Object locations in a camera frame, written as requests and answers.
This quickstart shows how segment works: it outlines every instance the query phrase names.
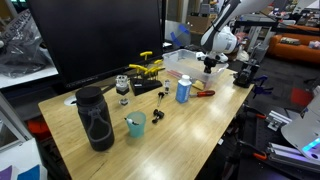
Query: monitor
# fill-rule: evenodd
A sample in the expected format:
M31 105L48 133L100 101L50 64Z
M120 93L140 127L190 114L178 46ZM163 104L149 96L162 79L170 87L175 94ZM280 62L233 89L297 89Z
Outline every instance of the monitor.
M28 0L53 62L68 88L161 57L157 0Z

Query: plastic bin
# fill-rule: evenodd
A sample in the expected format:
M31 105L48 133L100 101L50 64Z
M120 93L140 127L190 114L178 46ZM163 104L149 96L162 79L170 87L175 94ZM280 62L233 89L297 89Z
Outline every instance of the plastic bin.
M200 88L203 90L209 89L214 80L229 66L227 63L217 64L211 68L211 74L204 73L203 61L197 59L195 52L185 49L163 54L163 62L169 74L177 78L181 78L182 74L189 75L193 83L200 81L203 84Z

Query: blue cup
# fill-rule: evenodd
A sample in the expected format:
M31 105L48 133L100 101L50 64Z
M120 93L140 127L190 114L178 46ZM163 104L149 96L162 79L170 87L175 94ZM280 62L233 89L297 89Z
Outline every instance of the blue cup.
M143 112L134 111L128 114L127 119L131 119L133 121L127 121L130 136L134 138L143 136L144 126L146 124L146 115Z

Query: wooden table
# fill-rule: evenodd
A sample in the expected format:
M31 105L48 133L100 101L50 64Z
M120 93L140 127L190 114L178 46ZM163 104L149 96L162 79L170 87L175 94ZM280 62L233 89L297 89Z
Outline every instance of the wooden table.
M158 92L164 88L139 96L130 92L127 106L118 103L121 95L115 89L105 93L115 134L113 146L105 152L91 148L77 107L63 103L75 91L39 106L73 179L194 179L252 88L233 85L232 73L226 69L216 79L213 97L190 98L184 104L175 100L178 80L165 71L159 79L170 79L171 93L160 107ZM154 109L165 113L156 125L151 122ZM132 111L147 116L145 134L138 139L129 136L123 119Z

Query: black water bottle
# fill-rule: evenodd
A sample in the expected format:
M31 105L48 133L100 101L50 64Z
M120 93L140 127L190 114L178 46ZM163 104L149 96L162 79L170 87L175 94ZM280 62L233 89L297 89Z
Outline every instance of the black water bottle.
M76 92L78 113L91 147L104 151L114 143L109 110L99 87L85 87Z

